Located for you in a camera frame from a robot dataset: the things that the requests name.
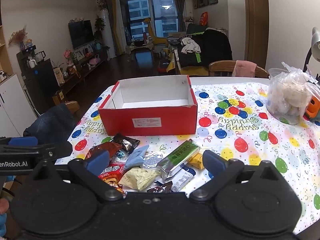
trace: television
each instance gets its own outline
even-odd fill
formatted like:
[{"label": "television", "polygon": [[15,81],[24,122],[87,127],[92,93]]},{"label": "television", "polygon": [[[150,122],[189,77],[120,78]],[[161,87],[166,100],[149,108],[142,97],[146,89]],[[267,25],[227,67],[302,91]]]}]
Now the television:
[{"label": "television", "polygon": [[69,23],[69,32],[74,49],[94,40],[90,20]]}]

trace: wooden door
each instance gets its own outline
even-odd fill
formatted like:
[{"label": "wooden door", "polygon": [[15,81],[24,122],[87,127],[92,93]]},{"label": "wooden door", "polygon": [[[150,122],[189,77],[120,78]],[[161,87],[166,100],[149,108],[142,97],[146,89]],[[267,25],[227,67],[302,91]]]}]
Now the wooden door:
[{"label": "wooden door", "polygon": [[18,131],[10,121],[2,102],[0,102],[0,137],[20,137]]},{"label": "wooden door", "polygon": [[0,102],[20,136],[36,120],[17,75],[11,76],[0,85]]},{"label": "wooden door", "polygon": [[266,67],[269,39],[269,0],[245,0],[245,59]]}]

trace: red cardboard box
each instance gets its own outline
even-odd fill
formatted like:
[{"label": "red cardboard box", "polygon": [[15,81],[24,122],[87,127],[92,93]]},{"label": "red cardboard box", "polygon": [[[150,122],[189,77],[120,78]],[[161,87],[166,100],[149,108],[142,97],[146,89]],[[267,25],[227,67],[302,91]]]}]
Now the red cardboard box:
[{"label": "red cardboard box", "polygon": [[195,134],[198,105],[187,75],[120,80],[99,107],[108,135]]}]

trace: gray curtain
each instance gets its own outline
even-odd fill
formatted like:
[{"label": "gray curtain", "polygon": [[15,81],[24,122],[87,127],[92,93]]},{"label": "gray curtain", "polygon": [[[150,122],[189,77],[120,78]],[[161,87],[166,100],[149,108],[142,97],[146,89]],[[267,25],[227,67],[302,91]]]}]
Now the gray curtain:
[{"label": "gray curtain", "polygon": [[178,13],[178,31],[185,32],[186,26],[183,21],[183,9],[185,0],[173,0]]},{"label": "gray curtain", "polygon": [[109,22],[110,22],[111,31],[112,31],[113,44],[115,46],[115,53],[117,56],[119,56],[121,53],[119,50],[118,37],[116,34],[116,26],[115,26],[116,15],[114,15],[114,12],[116,11],[115,10],[116,3],[115,2],[113,3],[114,0],[103,0],[103,1],[106,3],[107,9],[109,12]]}]

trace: yellow snack wrapper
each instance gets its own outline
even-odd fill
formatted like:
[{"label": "yellow snack wrapper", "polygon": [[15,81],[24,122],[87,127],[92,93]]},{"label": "yellow snack wrapper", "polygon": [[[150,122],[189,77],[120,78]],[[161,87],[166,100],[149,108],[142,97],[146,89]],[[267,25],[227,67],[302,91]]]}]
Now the yellow snack wrapper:
[{"label": "yellow snack wrapper", "polygon": [[159,175],[159,169],[142,169],[136,167],[127,171],[119,181],[119,184],[125,185],[132,189],[143,190],[149,186]]},{"label": "yellow snack wrapper", "polygon": [[201,153],[197,153],[188,163],[200,170],[204,168]]}]

